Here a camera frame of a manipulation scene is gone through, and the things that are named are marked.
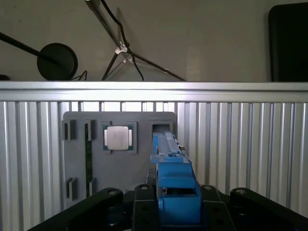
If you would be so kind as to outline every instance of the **black panel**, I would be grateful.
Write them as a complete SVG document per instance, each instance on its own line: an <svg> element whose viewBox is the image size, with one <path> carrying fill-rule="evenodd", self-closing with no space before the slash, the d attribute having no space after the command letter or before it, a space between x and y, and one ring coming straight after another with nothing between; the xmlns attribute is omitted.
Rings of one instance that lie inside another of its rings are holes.
<svg viewBox="0 0 308 231"><path fill-rule="evenodd" d="M274 6L269 30L272 81L308 81L308 3Z"/></svg>

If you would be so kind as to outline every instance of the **blue plastic part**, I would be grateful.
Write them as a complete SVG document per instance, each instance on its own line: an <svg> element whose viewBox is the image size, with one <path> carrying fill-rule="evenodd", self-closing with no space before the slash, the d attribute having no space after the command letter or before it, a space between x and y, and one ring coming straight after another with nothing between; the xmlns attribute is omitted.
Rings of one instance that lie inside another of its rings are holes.
<svg viewBox="0 0 308 231"><path fill-rule="evenodd" d="M175 136L171 132L153 133L153 153L151 161L156 163L157 169L156 193L161 224L200 224L201 191L192 163L181 151Z"/></svg>

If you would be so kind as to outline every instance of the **green pcb strip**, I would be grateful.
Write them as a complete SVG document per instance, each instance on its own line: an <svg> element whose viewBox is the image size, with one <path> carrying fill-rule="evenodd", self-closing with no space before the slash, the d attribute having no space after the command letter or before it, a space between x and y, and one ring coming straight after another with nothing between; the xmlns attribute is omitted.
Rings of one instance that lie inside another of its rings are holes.
<svg viewBox="0 0 308 231"><path fill-rule="evenodd" d="M90 196L90 183L92 181L92 140L89 139L89 125L85 124L85 154L86 154L86 189L87 195Z"/></svg>

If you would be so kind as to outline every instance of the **tripod leg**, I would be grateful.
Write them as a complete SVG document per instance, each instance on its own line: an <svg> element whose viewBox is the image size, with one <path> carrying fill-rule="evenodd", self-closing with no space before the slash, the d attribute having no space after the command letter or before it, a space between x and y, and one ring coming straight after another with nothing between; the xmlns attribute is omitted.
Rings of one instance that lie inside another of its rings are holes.
<svg viewBox="0 0 308 231"><path fill-rule="evenodd" d="M159 65L157 65L157 64L155 64L155 63L153 63L153 62L151 62L150 60L147 60L146 58L143 58L142 56L140 56L140 55L138 55L138 54L136 54L136 53L134 53L134 52L132 52L132 53L133 53L133 55L134 55L136 58L138 58L138 59L140 59L140 60L142 60L142 61L148 63L149 65L152 65L152 66L156 67L157 69L159 69L159 70L161 70L161 71L163 71L163 72L166 72L166 73L168 73L169 75L171 75L171 76L173 76L173 77L175 77L175 78L177 78L177 79L179 79L179 80L181 80L181 81L186 81L186 80L183 79L182 77L180 77L180 76L174 74L173 72L171 72L171 71L169 71L169 70L167 70L167 69L165 69L165 68L163 68L163 67L161 67L161 66L159 66Z"/></svg>
<svg viewBox="0 0 308 231"><path fill-rule="evenodd" d="M109 79L112 79L120 70L122 70L122 68L128 63L124 63L124 62L120 62L120 64L118 66L116 66L108 75Z"/></svg>
<svg viewBox="0 0 308 231"><path fill-rule="evenodd" d="M111 39L113 40L115 45L117 47L121 47L120 42L116 39L116 36L115 36L113 30L111 29L107 19L105 18L104 14L102 13L102 11L101 11L100 7L97 5L97 3L94 0L85 0L85 2L88 5L88 7L90 8L90 10L93 11L93 13L97 17L97 19L102 24L102 26L105 28L105 30L107 31L107 33L109 34L109 36L111 37Z"/></svg>
<svg viewBox="0 0 308 231"><path fill-rule="evenodd" d="M105 73L104 73L104 76L102 77L102 81L104 81L104 80L107 79L108 74L109 74L109 71L110 71L111 67L113 66L113 64L115 63L117 56L118 56L117 53L115 53L115 54L113 55L113 57L112 57L112 59L111 59L109 65L107 66L107 69L106 69L106 71L105 71Z"/></svg>

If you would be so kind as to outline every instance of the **black lamp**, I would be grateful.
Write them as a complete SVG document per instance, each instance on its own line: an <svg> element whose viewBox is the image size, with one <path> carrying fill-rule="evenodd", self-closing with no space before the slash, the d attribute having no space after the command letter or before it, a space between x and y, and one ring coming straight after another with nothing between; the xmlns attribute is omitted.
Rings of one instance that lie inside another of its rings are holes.
<svg viewBox="0 0 308 231"><path fill-rule="evenodd" d="M1 32L0 40L35 55L38 58L38 71L46 80L70 80L77 71L77 56L70 47L64 44L51 43L43 47L41 51L37 51Z"/></svg>

